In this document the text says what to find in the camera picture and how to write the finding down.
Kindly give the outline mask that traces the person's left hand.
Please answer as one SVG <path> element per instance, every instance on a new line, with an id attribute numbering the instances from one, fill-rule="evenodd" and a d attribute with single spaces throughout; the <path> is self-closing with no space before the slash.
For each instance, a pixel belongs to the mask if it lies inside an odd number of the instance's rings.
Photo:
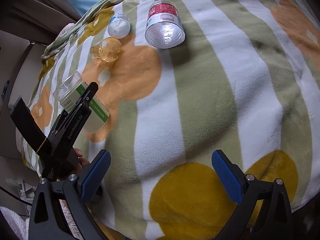
<path id="1" fill-rule="evenodd" d="M 74 174 L 79 174 L 80 171 L 81 171 L 86 165 L 89 164 L 89 161 L 88 161 L 86 158 L 83 157 L 82 152 L 81 152 L 78 148 L 75 148 L 74 151 L 75 151 L 75 154 L 76 154 L 76 156 L 77 156 L 77 158 L 78 158 L 78 160 L 79 160 L 79 163 L 76 165 L 73 173 L 74 173 Z"/>

